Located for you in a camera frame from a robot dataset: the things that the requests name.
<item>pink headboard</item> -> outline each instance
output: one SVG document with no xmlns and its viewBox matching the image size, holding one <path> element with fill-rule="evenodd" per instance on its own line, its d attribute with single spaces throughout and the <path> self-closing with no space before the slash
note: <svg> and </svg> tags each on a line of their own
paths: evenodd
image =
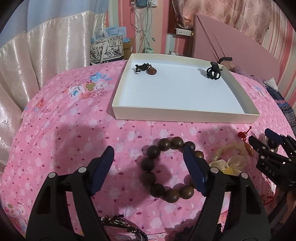
<svg viewBox="0 0 296 241">
<path fill-rule="evenodd" d="M 196 14 L 192 57 L 217 62 L 232 57 L 246 74 L 260 79 L 279 78 L 280 64 L 265 48 L 235 28 Z"/>
</svg>

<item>charger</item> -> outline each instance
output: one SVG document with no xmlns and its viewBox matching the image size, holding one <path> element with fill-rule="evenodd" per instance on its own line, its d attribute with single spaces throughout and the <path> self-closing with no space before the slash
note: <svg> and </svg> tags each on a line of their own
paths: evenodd
<svg viewBox="0 0 296 241">
<path fill-rule="evenodd" d="M 137 7 L 147 7 L 147 0 L 137 0 L 136 6 Z"/>
</svg>

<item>pink patterned curtain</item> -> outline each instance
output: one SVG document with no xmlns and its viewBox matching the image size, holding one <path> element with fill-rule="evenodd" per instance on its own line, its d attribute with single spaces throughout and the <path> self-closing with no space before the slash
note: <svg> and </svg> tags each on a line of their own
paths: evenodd
<svg viewBox="0 0 296 241">
<path fill-rule="evenodd" d="M 178 23 L 193 27 L 196 13 L 214 18 L 262 43 L 271 22 L 271 0 L 172 0 Z"/>
</svg>

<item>cardboard box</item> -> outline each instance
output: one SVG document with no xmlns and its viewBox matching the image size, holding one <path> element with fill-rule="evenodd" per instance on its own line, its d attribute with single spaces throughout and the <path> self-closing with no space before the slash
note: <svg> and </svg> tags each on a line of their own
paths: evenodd
<svg viewBox="0 0 296 241">
<path fill-rule="evenodd" d="M 155 75 L 135 72 L 150 63 Z M 112 103 L 118 120 L 253 123 L 260 114 L 223 65 L 218 80 L 207 78 L 209 61 L 164 54 L 129 58 Z"/>
<path fill-rule="evenodd" d="M 128 60 L 131 56 L 131 52 L 133 51 L 133 42 L 134 39 L 130 39 L 130 42 L 123 43 L 123 56 L 125 60 Z"/>
</svg>

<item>beaded bracelet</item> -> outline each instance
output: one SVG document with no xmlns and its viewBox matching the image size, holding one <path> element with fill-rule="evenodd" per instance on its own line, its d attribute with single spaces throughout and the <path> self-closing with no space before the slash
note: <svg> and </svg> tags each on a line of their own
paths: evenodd
<svg viewBox="0 0 296 241">
<path fill-rule="evenodd" d="M 155 167 L 154 160 L 160 156 L 161 151 L 167 151 L 170 148 L 182 151 L 184 146 L 190 147 L 197 157 L 204 158 L 202 151 L 195 151 L 195 144 L 193 142 L 187 141 L 184 143 L 181 137 L 174 137 L 171 141 L 167 138 L 163 138 L 160 139 L 157 146 L 152 145 L 148 147 L 147 157 L 141 162 L 141 169 L 144 171 L 141 175 L 141 181 L 145 186 L 150 186 L 149 192 L 151 196 L 155 198 L 163 198 L 169 203 L 177 202 L 180 197 L 183 199 L 189 199 L 193 196 L 195 187 L 192 180 L 190 181 L 190 185 L 185 185 L 180 188 L 180 190 L 175 188 L 165 190 L 165 187 L 162 184 L 155 183 L 156 175 L 151 172 Z"/>
</svg>

